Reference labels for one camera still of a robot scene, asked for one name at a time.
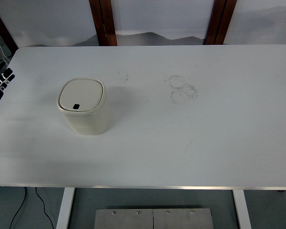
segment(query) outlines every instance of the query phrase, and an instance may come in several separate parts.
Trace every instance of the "mountain silhouette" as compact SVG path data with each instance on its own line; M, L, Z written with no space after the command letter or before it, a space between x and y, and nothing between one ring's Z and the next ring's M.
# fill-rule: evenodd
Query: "mountain silhouette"
M167 39L154 32L145 32L132 35L116 35L118 46L134 45L202 45L204 39L197 37L184 37L175 40ZM73 46L98 46L97 36L94 35L84 42L77 43Z

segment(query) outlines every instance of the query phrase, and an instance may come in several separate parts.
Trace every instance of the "trash can lid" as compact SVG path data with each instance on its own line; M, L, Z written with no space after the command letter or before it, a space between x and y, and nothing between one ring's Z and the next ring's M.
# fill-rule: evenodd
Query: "trash can lid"
M73 79L61 89L58 107L66 115L84 116L96 113L104 97L104 86L96 79Z

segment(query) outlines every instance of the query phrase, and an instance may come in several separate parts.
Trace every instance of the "wall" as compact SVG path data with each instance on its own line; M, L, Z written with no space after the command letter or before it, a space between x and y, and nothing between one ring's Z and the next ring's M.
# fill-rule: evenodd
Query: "wall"
M18 47L71 46L96 35L88 0L0 0Z
M286 44L286 0L238 0L226 44Z
M118 45L123 36L149 33L150 39L176 40L185 37L200 39L207 31L214 0L113 0L112 11ZM141 43L148 36L141 36ZM140 44L140 37L133 36Z

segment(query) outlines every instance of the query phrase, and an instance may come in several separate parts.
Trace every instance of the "metal plate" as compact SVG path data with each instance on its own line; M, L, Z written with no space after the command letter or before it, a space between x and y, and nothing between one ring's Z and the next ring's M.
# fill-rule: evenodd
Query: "metal plate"
M98 209L94 229L153 229L152 209Z
M209 208L99 209L95 229L213 229Z
M154 209L154 229L213 229L209 208Z

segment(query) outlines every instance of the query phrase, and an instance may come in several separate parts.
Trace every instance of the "black cable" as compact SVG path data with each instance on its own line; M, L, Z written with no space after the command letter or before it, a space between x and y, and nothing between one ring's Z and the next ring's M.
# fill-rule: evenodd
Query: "black cable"
M54 226L53 226L53 223L52 223L52 220L51 218L48 216L48 214L46 213L46 208L45 208L45 205L44 205L44 202L43 202L43 199L38 195L39 199L41 199L42 203L43 203L43 212L44 214L49 218L49 220L51 221L51 224L52 224L52 228L54 229Z
M23 205L23 203L24 203L24 200L25 200L25 198L26 198L26 196L27 196L27 188L26 188L26 187L24 187L24 191L25 191L25 193L24 193L24 198L23 198L22 204L21 204L20 208L18 209L18 211L16 212L16 214L14 215L13 219L11 220L10 229L11 229L11 225L13 224L13 221L14 221L16 215L17 215L18 212L20 211L20 209L21 209L21 207L22 207L22 205Z

